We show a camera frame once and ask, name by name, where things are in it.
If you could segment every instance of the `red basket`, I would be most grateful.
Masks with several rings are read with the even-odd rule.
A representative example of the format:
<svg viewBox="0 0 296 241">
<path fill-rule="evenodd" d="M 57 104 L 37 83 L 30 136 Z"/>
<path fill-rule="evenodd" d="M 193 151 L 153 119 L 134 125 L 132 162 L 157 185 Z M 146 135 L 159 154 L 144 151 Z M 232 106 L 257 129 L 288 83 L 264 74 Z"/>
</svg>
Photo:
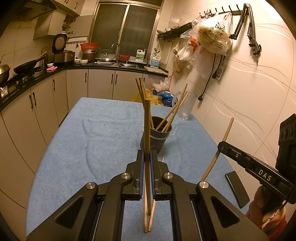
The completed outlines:
<svg viewBox="0 0 296 241">
<path fill-rule="evenodd" d="M 119 57 L 119 60 L 122 60 L 122 61 L 128 61 L 130 56 L 129 55 L 118 55 Z"/>
<path fill-rule="evenodd" d="M 83 43 L 80 44 L 81 50 L 95 50 L 99 47 L 100 44 L 98 43 Z"/>
</svg>

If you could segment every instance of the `bag of bread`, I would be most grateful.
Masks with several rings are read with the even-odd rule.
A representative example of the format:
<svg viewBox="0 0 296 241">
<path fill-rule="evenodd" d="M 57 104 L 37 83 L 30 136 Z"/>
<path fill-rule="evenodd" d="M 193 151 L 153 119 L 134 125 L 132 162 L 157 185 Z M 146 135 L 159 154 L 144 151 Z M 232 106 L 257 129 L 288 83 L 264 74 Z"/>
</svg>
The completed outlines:
<svg viewBox="0 0 296 241">
<path fill-rule="evenodd" d="M 231 16 L 229 12 L 208 18 L 193 28 L 191 36 L 209 52 L 226 55 L 232 45 Z"/>
</svg>

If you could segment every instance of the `wok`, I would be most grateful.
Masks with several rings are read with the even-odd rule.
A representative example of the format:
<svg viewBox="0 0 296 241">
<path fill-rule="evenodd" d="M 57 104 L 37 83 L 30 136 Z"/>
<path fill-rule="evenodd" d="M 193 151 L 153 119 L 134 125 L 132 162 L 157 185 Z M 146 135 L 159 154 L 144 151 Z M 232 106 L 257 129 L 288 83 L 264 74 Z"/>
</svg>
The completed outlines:
<svg viewBox="0 0 296 241">
<path fill-rule="evenodd" d="M 14 72 L 16 74 L 28 73 L 28 72 L 30 72 L 30 70 L 32 70 L 36 66 L 36 64 L 39 61 L 41 61 L 41 60 L 43 60 L 45 58 L 46 58 L 46 56 L 43 55 L 42 57 L 40 57 L 38 59 L 35 59 L 35 60 L 32 60 L 32 61 L 26 62 L 24 64 L 21 64 L 20 66 L 15 67 L 13 70 L 14 70 Z"/>
</svg>

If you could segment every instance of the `table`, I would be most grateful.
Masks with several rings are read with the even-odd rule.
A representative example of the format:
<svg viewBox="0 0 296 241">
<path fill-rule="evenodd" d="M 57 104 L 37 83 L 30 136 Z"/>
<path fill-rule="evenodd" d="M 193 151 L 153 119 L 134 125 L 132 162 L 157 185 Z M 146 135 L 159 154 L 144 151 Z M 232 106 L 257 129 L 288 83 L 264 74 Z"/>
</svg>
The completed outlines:
<svg viewBox="0 0 296 241">
<path fill-rule="evenodd" d="M 152 115 L 164 117 L 169 107 L 151 105 Z M 158 159 L 171 172 L 198 183 L 217 145 L 193 117 L 175 118 Z M 81 98 L 70 111 L 40 163 L 32 186 L 26 220 L 27 235 L 88 182 L 109 182 L 136 160 L 144 129 L 140 103 Z M 220 155 L 207 181 L 238 209 L 224 175 L 231 172 Z M 169 201 L 156 203 L 151 233 L 143 233 L 143 200 L 126 201 L 122 241 L 172 241 Z M 241 211 L 246 213 L 248 205 Z"/>
</svg>

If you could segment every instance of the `metal screw cap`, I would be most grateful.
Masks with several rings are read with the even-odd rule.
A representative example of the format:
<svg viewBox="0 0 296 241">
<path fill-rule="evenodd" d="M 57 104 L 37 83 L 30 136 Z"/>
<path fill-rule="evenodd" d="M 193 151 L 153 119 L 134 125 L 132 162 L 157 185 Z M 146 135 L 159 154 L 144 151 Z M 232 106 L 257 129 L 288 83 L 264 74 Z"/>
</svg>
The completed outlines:
<svg viewBox="0 0 296 241">
<path fill-rule="evenodd" d="M 129 173 L 125 172 L 125 173 L 121 174 L 121 177 L 123 179 L 129 179 L 131 177 L 131 175 Z"/>
<path fill-rule="evenodd" d="M 93 182 L 87 183 L 87 185 L 86 185 L 86 187 L 87 187 L 88 189 L 93 189 L 95 186 L 96 186 L 96 184 L 93 183 Z"/>
<path fill-rule="evenodd" d="M 202 181 L 202 182 L 200 182 L 200 187 L 201 188 L 208 188 L 209 184 L 207 182 Z"/>
<path fill-rule="evenodd" d="M 166 172 L 166 173 L 164 174 L 164 176 L 165 176 L 165 178 L 170 179 L 170 178 L 172 178 L 174 175 L 173 175 L 172 173 L 170 173 L 170 172 Z"/>
</svg>

